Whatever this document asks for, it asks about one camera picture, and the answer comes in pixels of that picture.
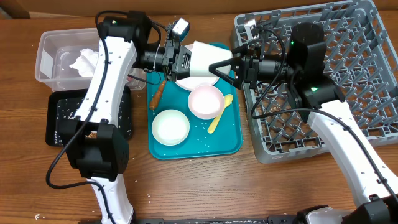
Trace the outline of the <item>brown food chunk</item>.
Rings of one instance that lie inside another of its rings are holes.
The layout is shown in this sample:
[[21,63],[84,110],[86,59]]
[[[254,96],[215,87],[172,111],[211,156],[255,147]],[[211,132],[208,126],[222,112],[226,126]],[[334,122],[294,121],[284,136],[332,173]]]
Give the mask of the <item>brown food chunk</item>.
[[86,138],[90,139],[96,139],[97,138],[97,132],[96,131],[91,131],[89,134],[85,136]]

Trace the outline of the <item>pile of white rice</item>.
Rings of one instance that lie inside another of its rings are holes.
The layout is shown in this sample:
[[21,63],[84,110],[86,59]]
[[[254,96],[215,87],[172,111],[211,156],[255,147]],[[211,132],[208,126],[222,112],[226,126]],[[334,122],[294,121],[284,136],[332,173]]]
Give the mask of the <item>pile of white rice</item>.
[[[57,103],[57,110],[55,117],[47,122],[46,126],[46,144],[49,146],[61,146],[62,140],[59,129],[61,122],[65,119],[73,119],[80,103],[77,101],[59,100]],[[119,107],[118,129],[124,134],[127,140],[132,138],[132,115],[130,102],[121,102]]]

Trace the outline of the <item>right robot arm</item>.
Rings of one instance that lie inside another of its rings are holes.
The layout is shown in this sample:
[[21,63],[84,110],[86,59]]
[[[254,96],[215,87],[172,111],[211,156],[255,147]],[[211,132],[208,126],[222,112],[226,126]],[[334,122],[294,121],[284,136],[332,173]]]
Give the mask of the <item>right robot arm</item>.
[[258,82],[287,85],[289,111],[297,112],[327,146],[342,171],[355,210],[327,205],[299,211],[294,223],[396,223],[397,176],[385,165],[357,125],[338,85],[324,74],[326,42],[323,28],[310,22],[292,28],[281,56],[242,45],[233,57],[212,63],[209,71],[236,88]]

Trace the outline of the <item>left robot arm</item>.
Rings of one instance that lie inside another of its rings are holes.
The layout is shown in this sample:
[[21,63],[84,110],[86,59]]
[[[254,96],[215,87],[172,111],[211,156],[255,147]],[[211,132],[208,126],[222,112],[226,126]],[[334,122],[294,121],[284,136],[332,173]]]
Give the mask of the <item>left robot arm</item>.
[[124,183],[129,144],[119,130],[119,112],[130,69],[189,76],[189,51],[182,46],[190,24],[163,26],[142,11],[101,11],[95,17],[99,53],[91,83],[72,119],[60,123],[63,149],[82,184],[92,186],[102,223],[132,223],[134,209]]

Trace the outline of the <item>white cup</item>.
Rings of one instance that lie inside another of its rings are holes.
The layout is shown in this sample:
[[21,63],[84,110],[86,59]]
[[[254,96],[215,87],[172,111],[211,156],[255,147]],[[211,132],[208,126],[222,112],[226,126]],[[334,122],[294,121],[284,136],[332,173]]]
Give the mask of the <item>white cup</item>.
[[229,60],[233,54],[228,49],[216,47],[199,41],[194,41],[191,50],[190,76],[216,77],[209,71],[209,66],[224,60]]

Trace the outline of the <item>small white plate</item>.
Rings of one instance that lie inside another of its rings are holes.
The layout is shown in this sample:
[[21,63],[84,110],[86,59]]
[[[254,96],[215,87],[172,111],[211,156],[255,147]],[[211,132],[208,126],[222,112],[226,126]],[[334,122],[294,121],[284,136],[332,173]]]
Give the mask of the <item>small white plate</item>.
[[182,143],[190,131],[188,118],[179,110],[164,110],[152,122],[152,135],[165,146]]

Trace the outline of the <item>pink bowl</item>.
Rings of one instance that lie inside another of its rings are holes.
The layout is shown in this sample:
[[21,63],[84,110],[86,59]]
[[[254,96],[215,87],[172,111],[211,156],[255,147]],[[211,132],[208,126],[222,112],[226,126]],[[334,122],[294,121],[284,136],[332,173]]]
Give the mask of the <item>pink bowl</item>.
[[188,96],[188,108],[199,119],[213,119],[224,108],[224,95],[215,86],[198,86]]

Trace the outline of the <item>white napkin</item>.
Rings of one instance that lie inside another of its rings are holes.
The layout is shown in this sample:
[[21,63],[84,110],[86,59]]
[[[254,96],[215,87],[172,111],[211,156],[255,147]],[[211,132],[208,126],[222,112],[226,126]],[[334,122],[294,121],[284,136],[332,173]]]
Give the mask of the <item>white napkin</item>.
[[98,52],[89,48],[82,49],[76,61],[69,65],[70,68],[78,70],[81,77],[92,77],[98,61]]

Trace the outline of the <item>orange carrot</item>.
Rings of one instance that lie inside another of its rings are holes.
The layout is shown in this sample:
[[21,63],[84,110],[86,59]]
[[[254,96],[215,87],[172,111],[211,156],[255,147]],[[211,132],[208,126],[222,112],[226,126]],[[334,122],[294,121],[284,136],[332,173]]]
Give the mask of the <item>orange carrot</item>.
[[167,81],[163,80],[162,83],[159,85],[155,95],[152,97],[152,99],[150,101],[150,104],[149,104],[149,108],[151,110],[155,110],[158,107],[158,105],[160,103],[160,100],[162,98],[162,94],[164,92],[164,88],[166,86],[166,83],[167,83]]

